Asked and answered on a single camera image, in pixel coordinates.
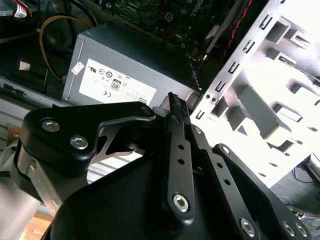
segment power supply unit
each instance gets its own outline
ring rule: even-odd
[[[159,106],[168,92],[197,95],[188,60],[115,22],[78,35],[62,100],[72,105],[140,101]]]

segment barcode sticker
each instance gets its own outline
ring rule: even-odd
[[[27,14],[26,10],[23,7],[21,7],[19,4],[17,4],[14,17],[18,18],[18,19],[24,19],[25,17],[27,17],[27,15],[28,14]]]
[[[78,61],[78,63],[71,69],[71,72],[73,72],[74,75],[78,75],[82,69],[84,69],[85,65]]]

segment floor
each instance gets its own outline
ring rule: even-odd
[[[300,168],[296,168],[296,177],[300,181],[309,183],[298,182],[290,172],[276,183],[271,190],[284,204],[296,205],[297,208],[305,212],[306,217],[303,221],[311,232],[312,239],[320,240],[320,189],[312,182],[309,175]]]

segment wooden surface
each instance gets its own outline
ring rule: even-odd
[[[52,220],[52,216],[42,212],[36,212],[25,228],[20,240],[40,240]]]

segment red wire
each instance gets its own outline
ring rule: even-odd
[[[245,18],[245,16],[247,15],[247,12],[248,12],[248,9],[249,9],[251,3],[252,3],[252,0],[249,1],[248,6],[244,9],[244,12],[243,12],[242,17],[238,20],[238,22],[236,23],[235,28],[232,30],[232,35],[231,35],[231,39],[229,40],[228,47],[226,48],[226,50],[224,50],[223,57],[222,57],[222,59],[221,59],[222,62],[224,62],[224,59],[225,59],[225,57],[226,57],[226,55],[227,55],[227,52],[228,52],[228,50],[229,50],[230,47],[231,47],[232,41],[234,40],[236,31],[237,31],[240,23],[242,22],[242,20],[243,20],[243,19]]]
[[[25,11],[26,11],[26,14],[27,14],[27,17],[30,17],[31,16],[31,12],[29,10],[29,8],[27,7],[27,5],[25,5],[23,2],[19,1],[19,0],[12,0],[13,2],[15,2],[16,4],[18,4],[20,7],[22,7]]]

